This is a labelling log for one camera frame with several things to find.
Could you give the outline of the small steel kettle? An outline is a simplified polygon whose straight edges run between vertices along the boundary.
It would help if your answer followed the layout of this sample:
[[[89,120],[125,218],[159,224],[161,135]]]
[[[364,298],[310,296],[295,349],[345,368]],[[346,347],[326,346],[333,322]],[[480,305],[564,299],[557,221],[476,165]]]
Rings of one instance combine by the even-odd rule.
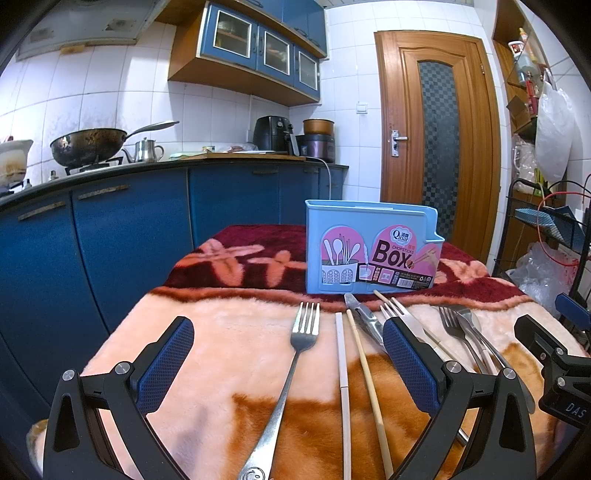
[[[154,140],[144,138],[134,144],[134,151],[129,153],[122,149],[126,160],[129,163],[154,163],[164,157],[164,148],[156,145]]]

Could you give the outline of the wooden door with glass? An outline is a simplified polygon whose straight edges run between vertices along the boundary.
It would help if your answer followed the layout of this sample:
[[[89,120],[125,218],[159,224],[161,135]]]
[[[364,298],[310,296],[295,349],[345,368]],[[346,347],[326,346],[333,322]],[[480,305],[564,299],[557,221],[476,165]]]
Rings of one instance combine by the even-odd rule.
[[[486,261],[501,173],[498,105],[482,40],[430,31],[375,35],[382,112],[381,199],[437,209],[437,232]],[[408,136],[391,155],[391,131]]]

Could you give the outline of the blue lower kitchen cabinets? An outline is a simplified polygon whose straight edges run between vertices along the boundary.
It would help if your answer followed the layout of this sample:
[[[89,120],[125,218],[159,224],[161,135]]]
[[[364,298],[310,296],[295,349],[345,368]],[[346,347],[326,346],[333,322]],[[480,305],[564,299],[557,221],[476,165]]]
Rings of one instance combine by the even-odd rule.
[[[235,224],[301,225],[346,170],[312,161],[107,168],[1,205],[1,384],[33,418],[174,263]]]

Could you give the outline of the white chopstick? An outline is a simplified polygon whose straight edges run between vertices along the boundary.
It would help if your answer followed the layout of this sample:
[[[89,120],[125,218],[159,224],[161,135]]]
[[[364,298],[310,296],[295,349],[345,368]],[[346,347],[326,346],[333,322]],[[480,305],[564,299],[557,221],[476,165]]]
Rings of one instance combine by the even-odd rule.
[[[342,409],[342,479],[352,479],[352,428],[351,404],[349,404],[349,376],[346,363],[346,339],[342,313],[335,314],[335,335],[337,335],[339,394]]]

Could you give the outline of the light blue chopsticks box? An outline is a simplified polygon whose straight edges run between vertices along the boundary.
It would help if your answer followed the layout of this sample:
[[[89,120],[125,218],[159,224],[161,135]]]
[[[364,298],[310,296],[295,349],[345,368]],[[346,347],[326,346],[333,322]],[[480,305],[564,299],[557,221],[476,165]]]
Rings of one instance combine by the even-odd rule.
[[[432,287],[444,238],[429,206],[308,200],[308,294],[415,292]]]

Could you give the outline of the grey spoon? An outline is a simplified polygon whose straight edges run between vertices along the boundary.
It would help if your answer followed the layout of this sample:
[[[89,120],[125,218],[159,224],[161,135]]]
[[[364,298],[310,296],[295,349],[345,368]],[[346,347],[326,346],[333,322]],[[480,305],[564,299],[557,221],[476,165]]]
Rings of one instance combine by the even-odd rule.
[[[517,370],[506,360],[506,358],[496,349],[496,347],[486,338],[486,336],[477,328],[476,324],[474,323],[474,316],[472,311],[468,307],[460,306],[460,305],[453,305],[453,309],[465,319],[465,322],[470,328],[472,335],[477,338],[497,359],[498,363],[503,369],[512,369],[514,373],[517,373]],[[530,414],[533,414],[536,410],[536,402],[531,394],[530,390],[522,380],[522,378],[517,375],[517,379],[519,380],[526,405]]]

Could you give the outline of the wooden shelf with items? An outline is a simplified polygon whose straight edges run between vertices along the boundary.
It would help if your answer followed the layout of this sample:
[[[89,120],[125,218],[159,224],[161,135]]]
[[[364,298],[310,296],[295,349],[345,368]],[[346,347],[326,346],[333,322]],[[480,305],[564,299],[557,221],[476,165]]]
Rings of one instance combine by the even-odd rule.
[[[497,2],[492,40],[502,69],[512,133],[534,143],[543,74],[549,63],[516,1]]]

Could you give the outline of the steel table knife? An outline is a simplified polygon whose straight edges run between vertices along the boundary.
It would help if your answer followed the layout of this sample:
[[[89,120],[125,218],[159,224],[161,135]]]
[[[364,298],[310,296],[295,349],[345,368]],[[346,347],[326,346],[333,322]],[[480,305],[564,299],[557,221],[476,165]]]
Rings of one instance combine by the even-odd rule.
[[[344,295],[346,306],[352,311],[353,320],[383,351],[386,351],[383,338],[383,324],[370,308],[360,303],[352,293]]]

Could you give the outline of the beige plastic fork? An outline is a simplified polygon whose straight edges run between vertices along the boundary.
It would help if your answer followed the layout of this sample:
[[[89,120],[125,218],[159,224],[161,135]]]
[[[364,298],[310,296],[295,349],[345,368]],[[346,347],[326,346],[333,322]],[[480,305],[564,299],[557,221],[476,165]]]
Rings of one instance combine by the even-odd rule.
[[[442,372],[447,361],[455,357],[444,351],[441,357],[437,343],[427,341],[428,332],[422,324],[396,299],[388,300],[375,290],[383,304],[380,309],[386,319],[384,323],[384,345],[394,367],[407,386],[416,406],[431,417],[441,409],[446,390],[446,375]]]

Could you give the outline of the steel fork plain handle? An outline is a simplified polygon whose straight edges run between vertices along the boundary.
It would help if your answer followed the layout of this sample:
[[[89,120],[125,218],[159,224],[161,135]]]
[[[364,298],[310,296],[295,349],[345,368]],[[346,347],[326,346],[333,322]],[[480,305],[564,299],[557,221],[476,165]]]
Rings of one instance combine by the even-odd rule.
[[[460,323],[460,318],[468,320],[469,309],[460,305],[439,306],[440,317],[445,331],[460,341],[472,355],[478,369],[484,374],[492,374],[493,369],[486,363],[483,346],[472,334],[466,334]]]

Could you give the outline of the steel fork ornate handle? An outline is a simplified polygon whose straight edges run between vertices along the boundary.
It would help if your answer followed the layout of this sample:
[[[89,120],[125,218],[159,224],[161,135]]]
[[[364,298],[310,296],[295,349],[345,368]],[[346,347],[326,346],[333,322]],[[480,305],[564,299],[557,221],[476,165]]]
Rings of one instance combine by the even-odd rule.
[[[286,409],[290,385],[297,369],[297,361],[304,351],[310,350],[317,343],[320,334],[321,306],[315,302],[301,302],[294,318],[290,333],[290,346],[294,349],[294,357],[290,363],[286,381],[281,388],[279,399],[273,413],[267,421],[252,453],[238,473],[238,479],[270,479],[273,457],[276,453],[277,439],[280,435],[280,424]]]

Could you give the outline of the clear plastic bag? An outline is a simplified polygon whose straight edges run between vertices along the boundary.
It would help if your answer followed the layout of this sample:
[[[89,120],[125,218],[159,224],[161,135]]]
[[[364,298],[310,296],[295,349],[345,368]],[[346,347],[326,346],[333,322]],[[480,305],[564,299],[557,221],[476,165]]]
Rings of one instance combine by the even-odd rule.
[[[507,271],[507,275],[520,290],[558,318],[556,298],[560,293],[570,291],[576,271],[576,259],[570,252],[536,242]]]

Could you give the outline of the bamboo chopstick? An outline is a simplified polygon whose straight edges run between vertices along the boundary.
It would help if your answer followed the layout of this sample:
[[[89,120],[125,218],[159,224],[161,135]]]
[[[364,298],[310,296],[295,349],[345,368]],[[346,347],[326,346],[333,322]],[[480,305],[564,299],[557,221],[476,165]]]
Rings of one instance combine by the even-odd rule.
[[[439,338],[426,329],[423,324],[396,298],[387,298],[378,290],[375,290],[374,294],[383,302],[380,309],[384,318],[400,318],[420,341],[433,347],[443,360],[456,359],[456,357],[440,343]]]
[[[346,311],[346,317],[349,321],[349,328],[351,328],[353,333],[353,340],[355,340],[356,350],[358,350],[359,353],[360,363],[363,371],[363,378],[365,379],[366,388],[370,398],[370,406],[372,407],[374,421],[377,429],[385,477],[389,479],[394,474],[394,465],[391,458],[391,452],[384,424],[384,419],[380,408],[380,402],[377,396],[377,391],[375,388],[372,372],[370,371],[370,366],[367,360],[365,349],[363,348],[360,334],[358,328],[356,327],[356,322],[355,319],[353,319],[353,313],[351,310],[348,309]]]

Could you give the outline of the black wok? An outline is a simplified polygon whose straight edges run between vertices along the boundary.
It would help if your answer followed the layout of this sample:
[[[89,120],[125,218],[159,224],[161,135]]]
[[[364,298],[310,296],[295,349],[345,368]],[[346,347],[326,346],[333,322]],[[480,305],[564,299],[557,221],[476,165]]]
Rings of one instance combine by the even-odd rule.
[[[50,144],[54,160],[66,169],[77,169],[104,162],[119,152],[125,141],[136,134],[170,128],[178,121],[164,121],[141,127],[131,133],[117,128],[84,129],[63,135]]]

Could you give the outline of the range hood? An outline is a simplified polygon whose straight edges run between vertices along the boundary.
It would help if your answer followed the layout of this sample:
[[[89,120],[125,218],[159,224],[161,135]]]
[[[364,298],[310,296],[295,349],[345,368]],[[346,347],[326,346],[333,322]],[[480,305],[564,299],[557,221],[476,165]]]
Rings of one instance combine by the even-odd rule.
[[[15,57],[30,57],[63,48],[134,45],[168,1],[59,1],[20,44]]]

